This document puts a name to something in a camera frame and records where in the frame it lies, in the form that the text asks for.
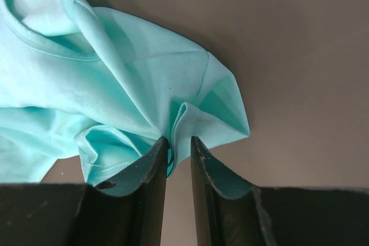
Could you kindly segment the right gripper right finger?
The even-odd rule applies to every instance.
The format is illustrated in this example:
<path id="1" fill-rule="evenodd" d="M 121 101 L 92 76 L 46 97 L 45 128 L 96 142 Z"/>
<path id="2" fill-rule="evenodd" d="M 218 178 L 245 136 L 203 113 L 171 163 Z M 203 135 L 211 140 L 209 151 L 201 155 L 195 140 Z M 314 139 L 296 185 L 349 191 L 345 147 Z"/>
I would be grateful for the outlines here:
<path id="1" fill-rule="evenodd" d="M 199 245 L 367 245 L 368 189 L 260 187 L 191 139 Z"/>

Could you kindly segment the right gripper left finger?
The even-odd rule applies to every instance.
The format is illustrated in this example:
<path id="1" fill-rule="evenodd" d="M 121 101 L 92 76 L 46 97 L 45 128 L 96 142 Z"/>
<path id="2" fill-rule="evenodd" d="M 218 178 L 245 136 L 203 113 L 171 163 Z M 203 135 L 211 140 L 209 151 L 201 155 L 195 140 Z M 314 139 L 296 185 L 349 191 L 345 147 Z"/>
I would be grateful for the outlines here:
<path id="1" fill-rule="evenodd" d="M 2 245 L 159 245 L 169 144 L 96 186 L 1 185 Z"/>

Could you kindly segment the teal t shirt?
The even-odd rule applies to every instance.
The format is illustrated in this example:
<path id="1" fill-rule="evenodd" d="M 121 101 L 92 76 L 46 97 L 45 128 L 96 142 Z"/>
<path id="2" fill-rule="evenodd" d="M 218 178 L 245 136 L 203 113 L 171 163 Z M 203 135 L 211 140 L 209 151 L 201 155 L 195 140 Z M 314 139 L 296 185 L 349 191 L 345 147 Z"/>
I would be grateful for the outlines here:
<path id="1" fill-rule="evenodd" d="M 1 182 L 78 156 L 95 186 L 164 137 L 167 172 L 247 138 L 234 75 L 195 42 L 86 0 L 1 0 Z"/>

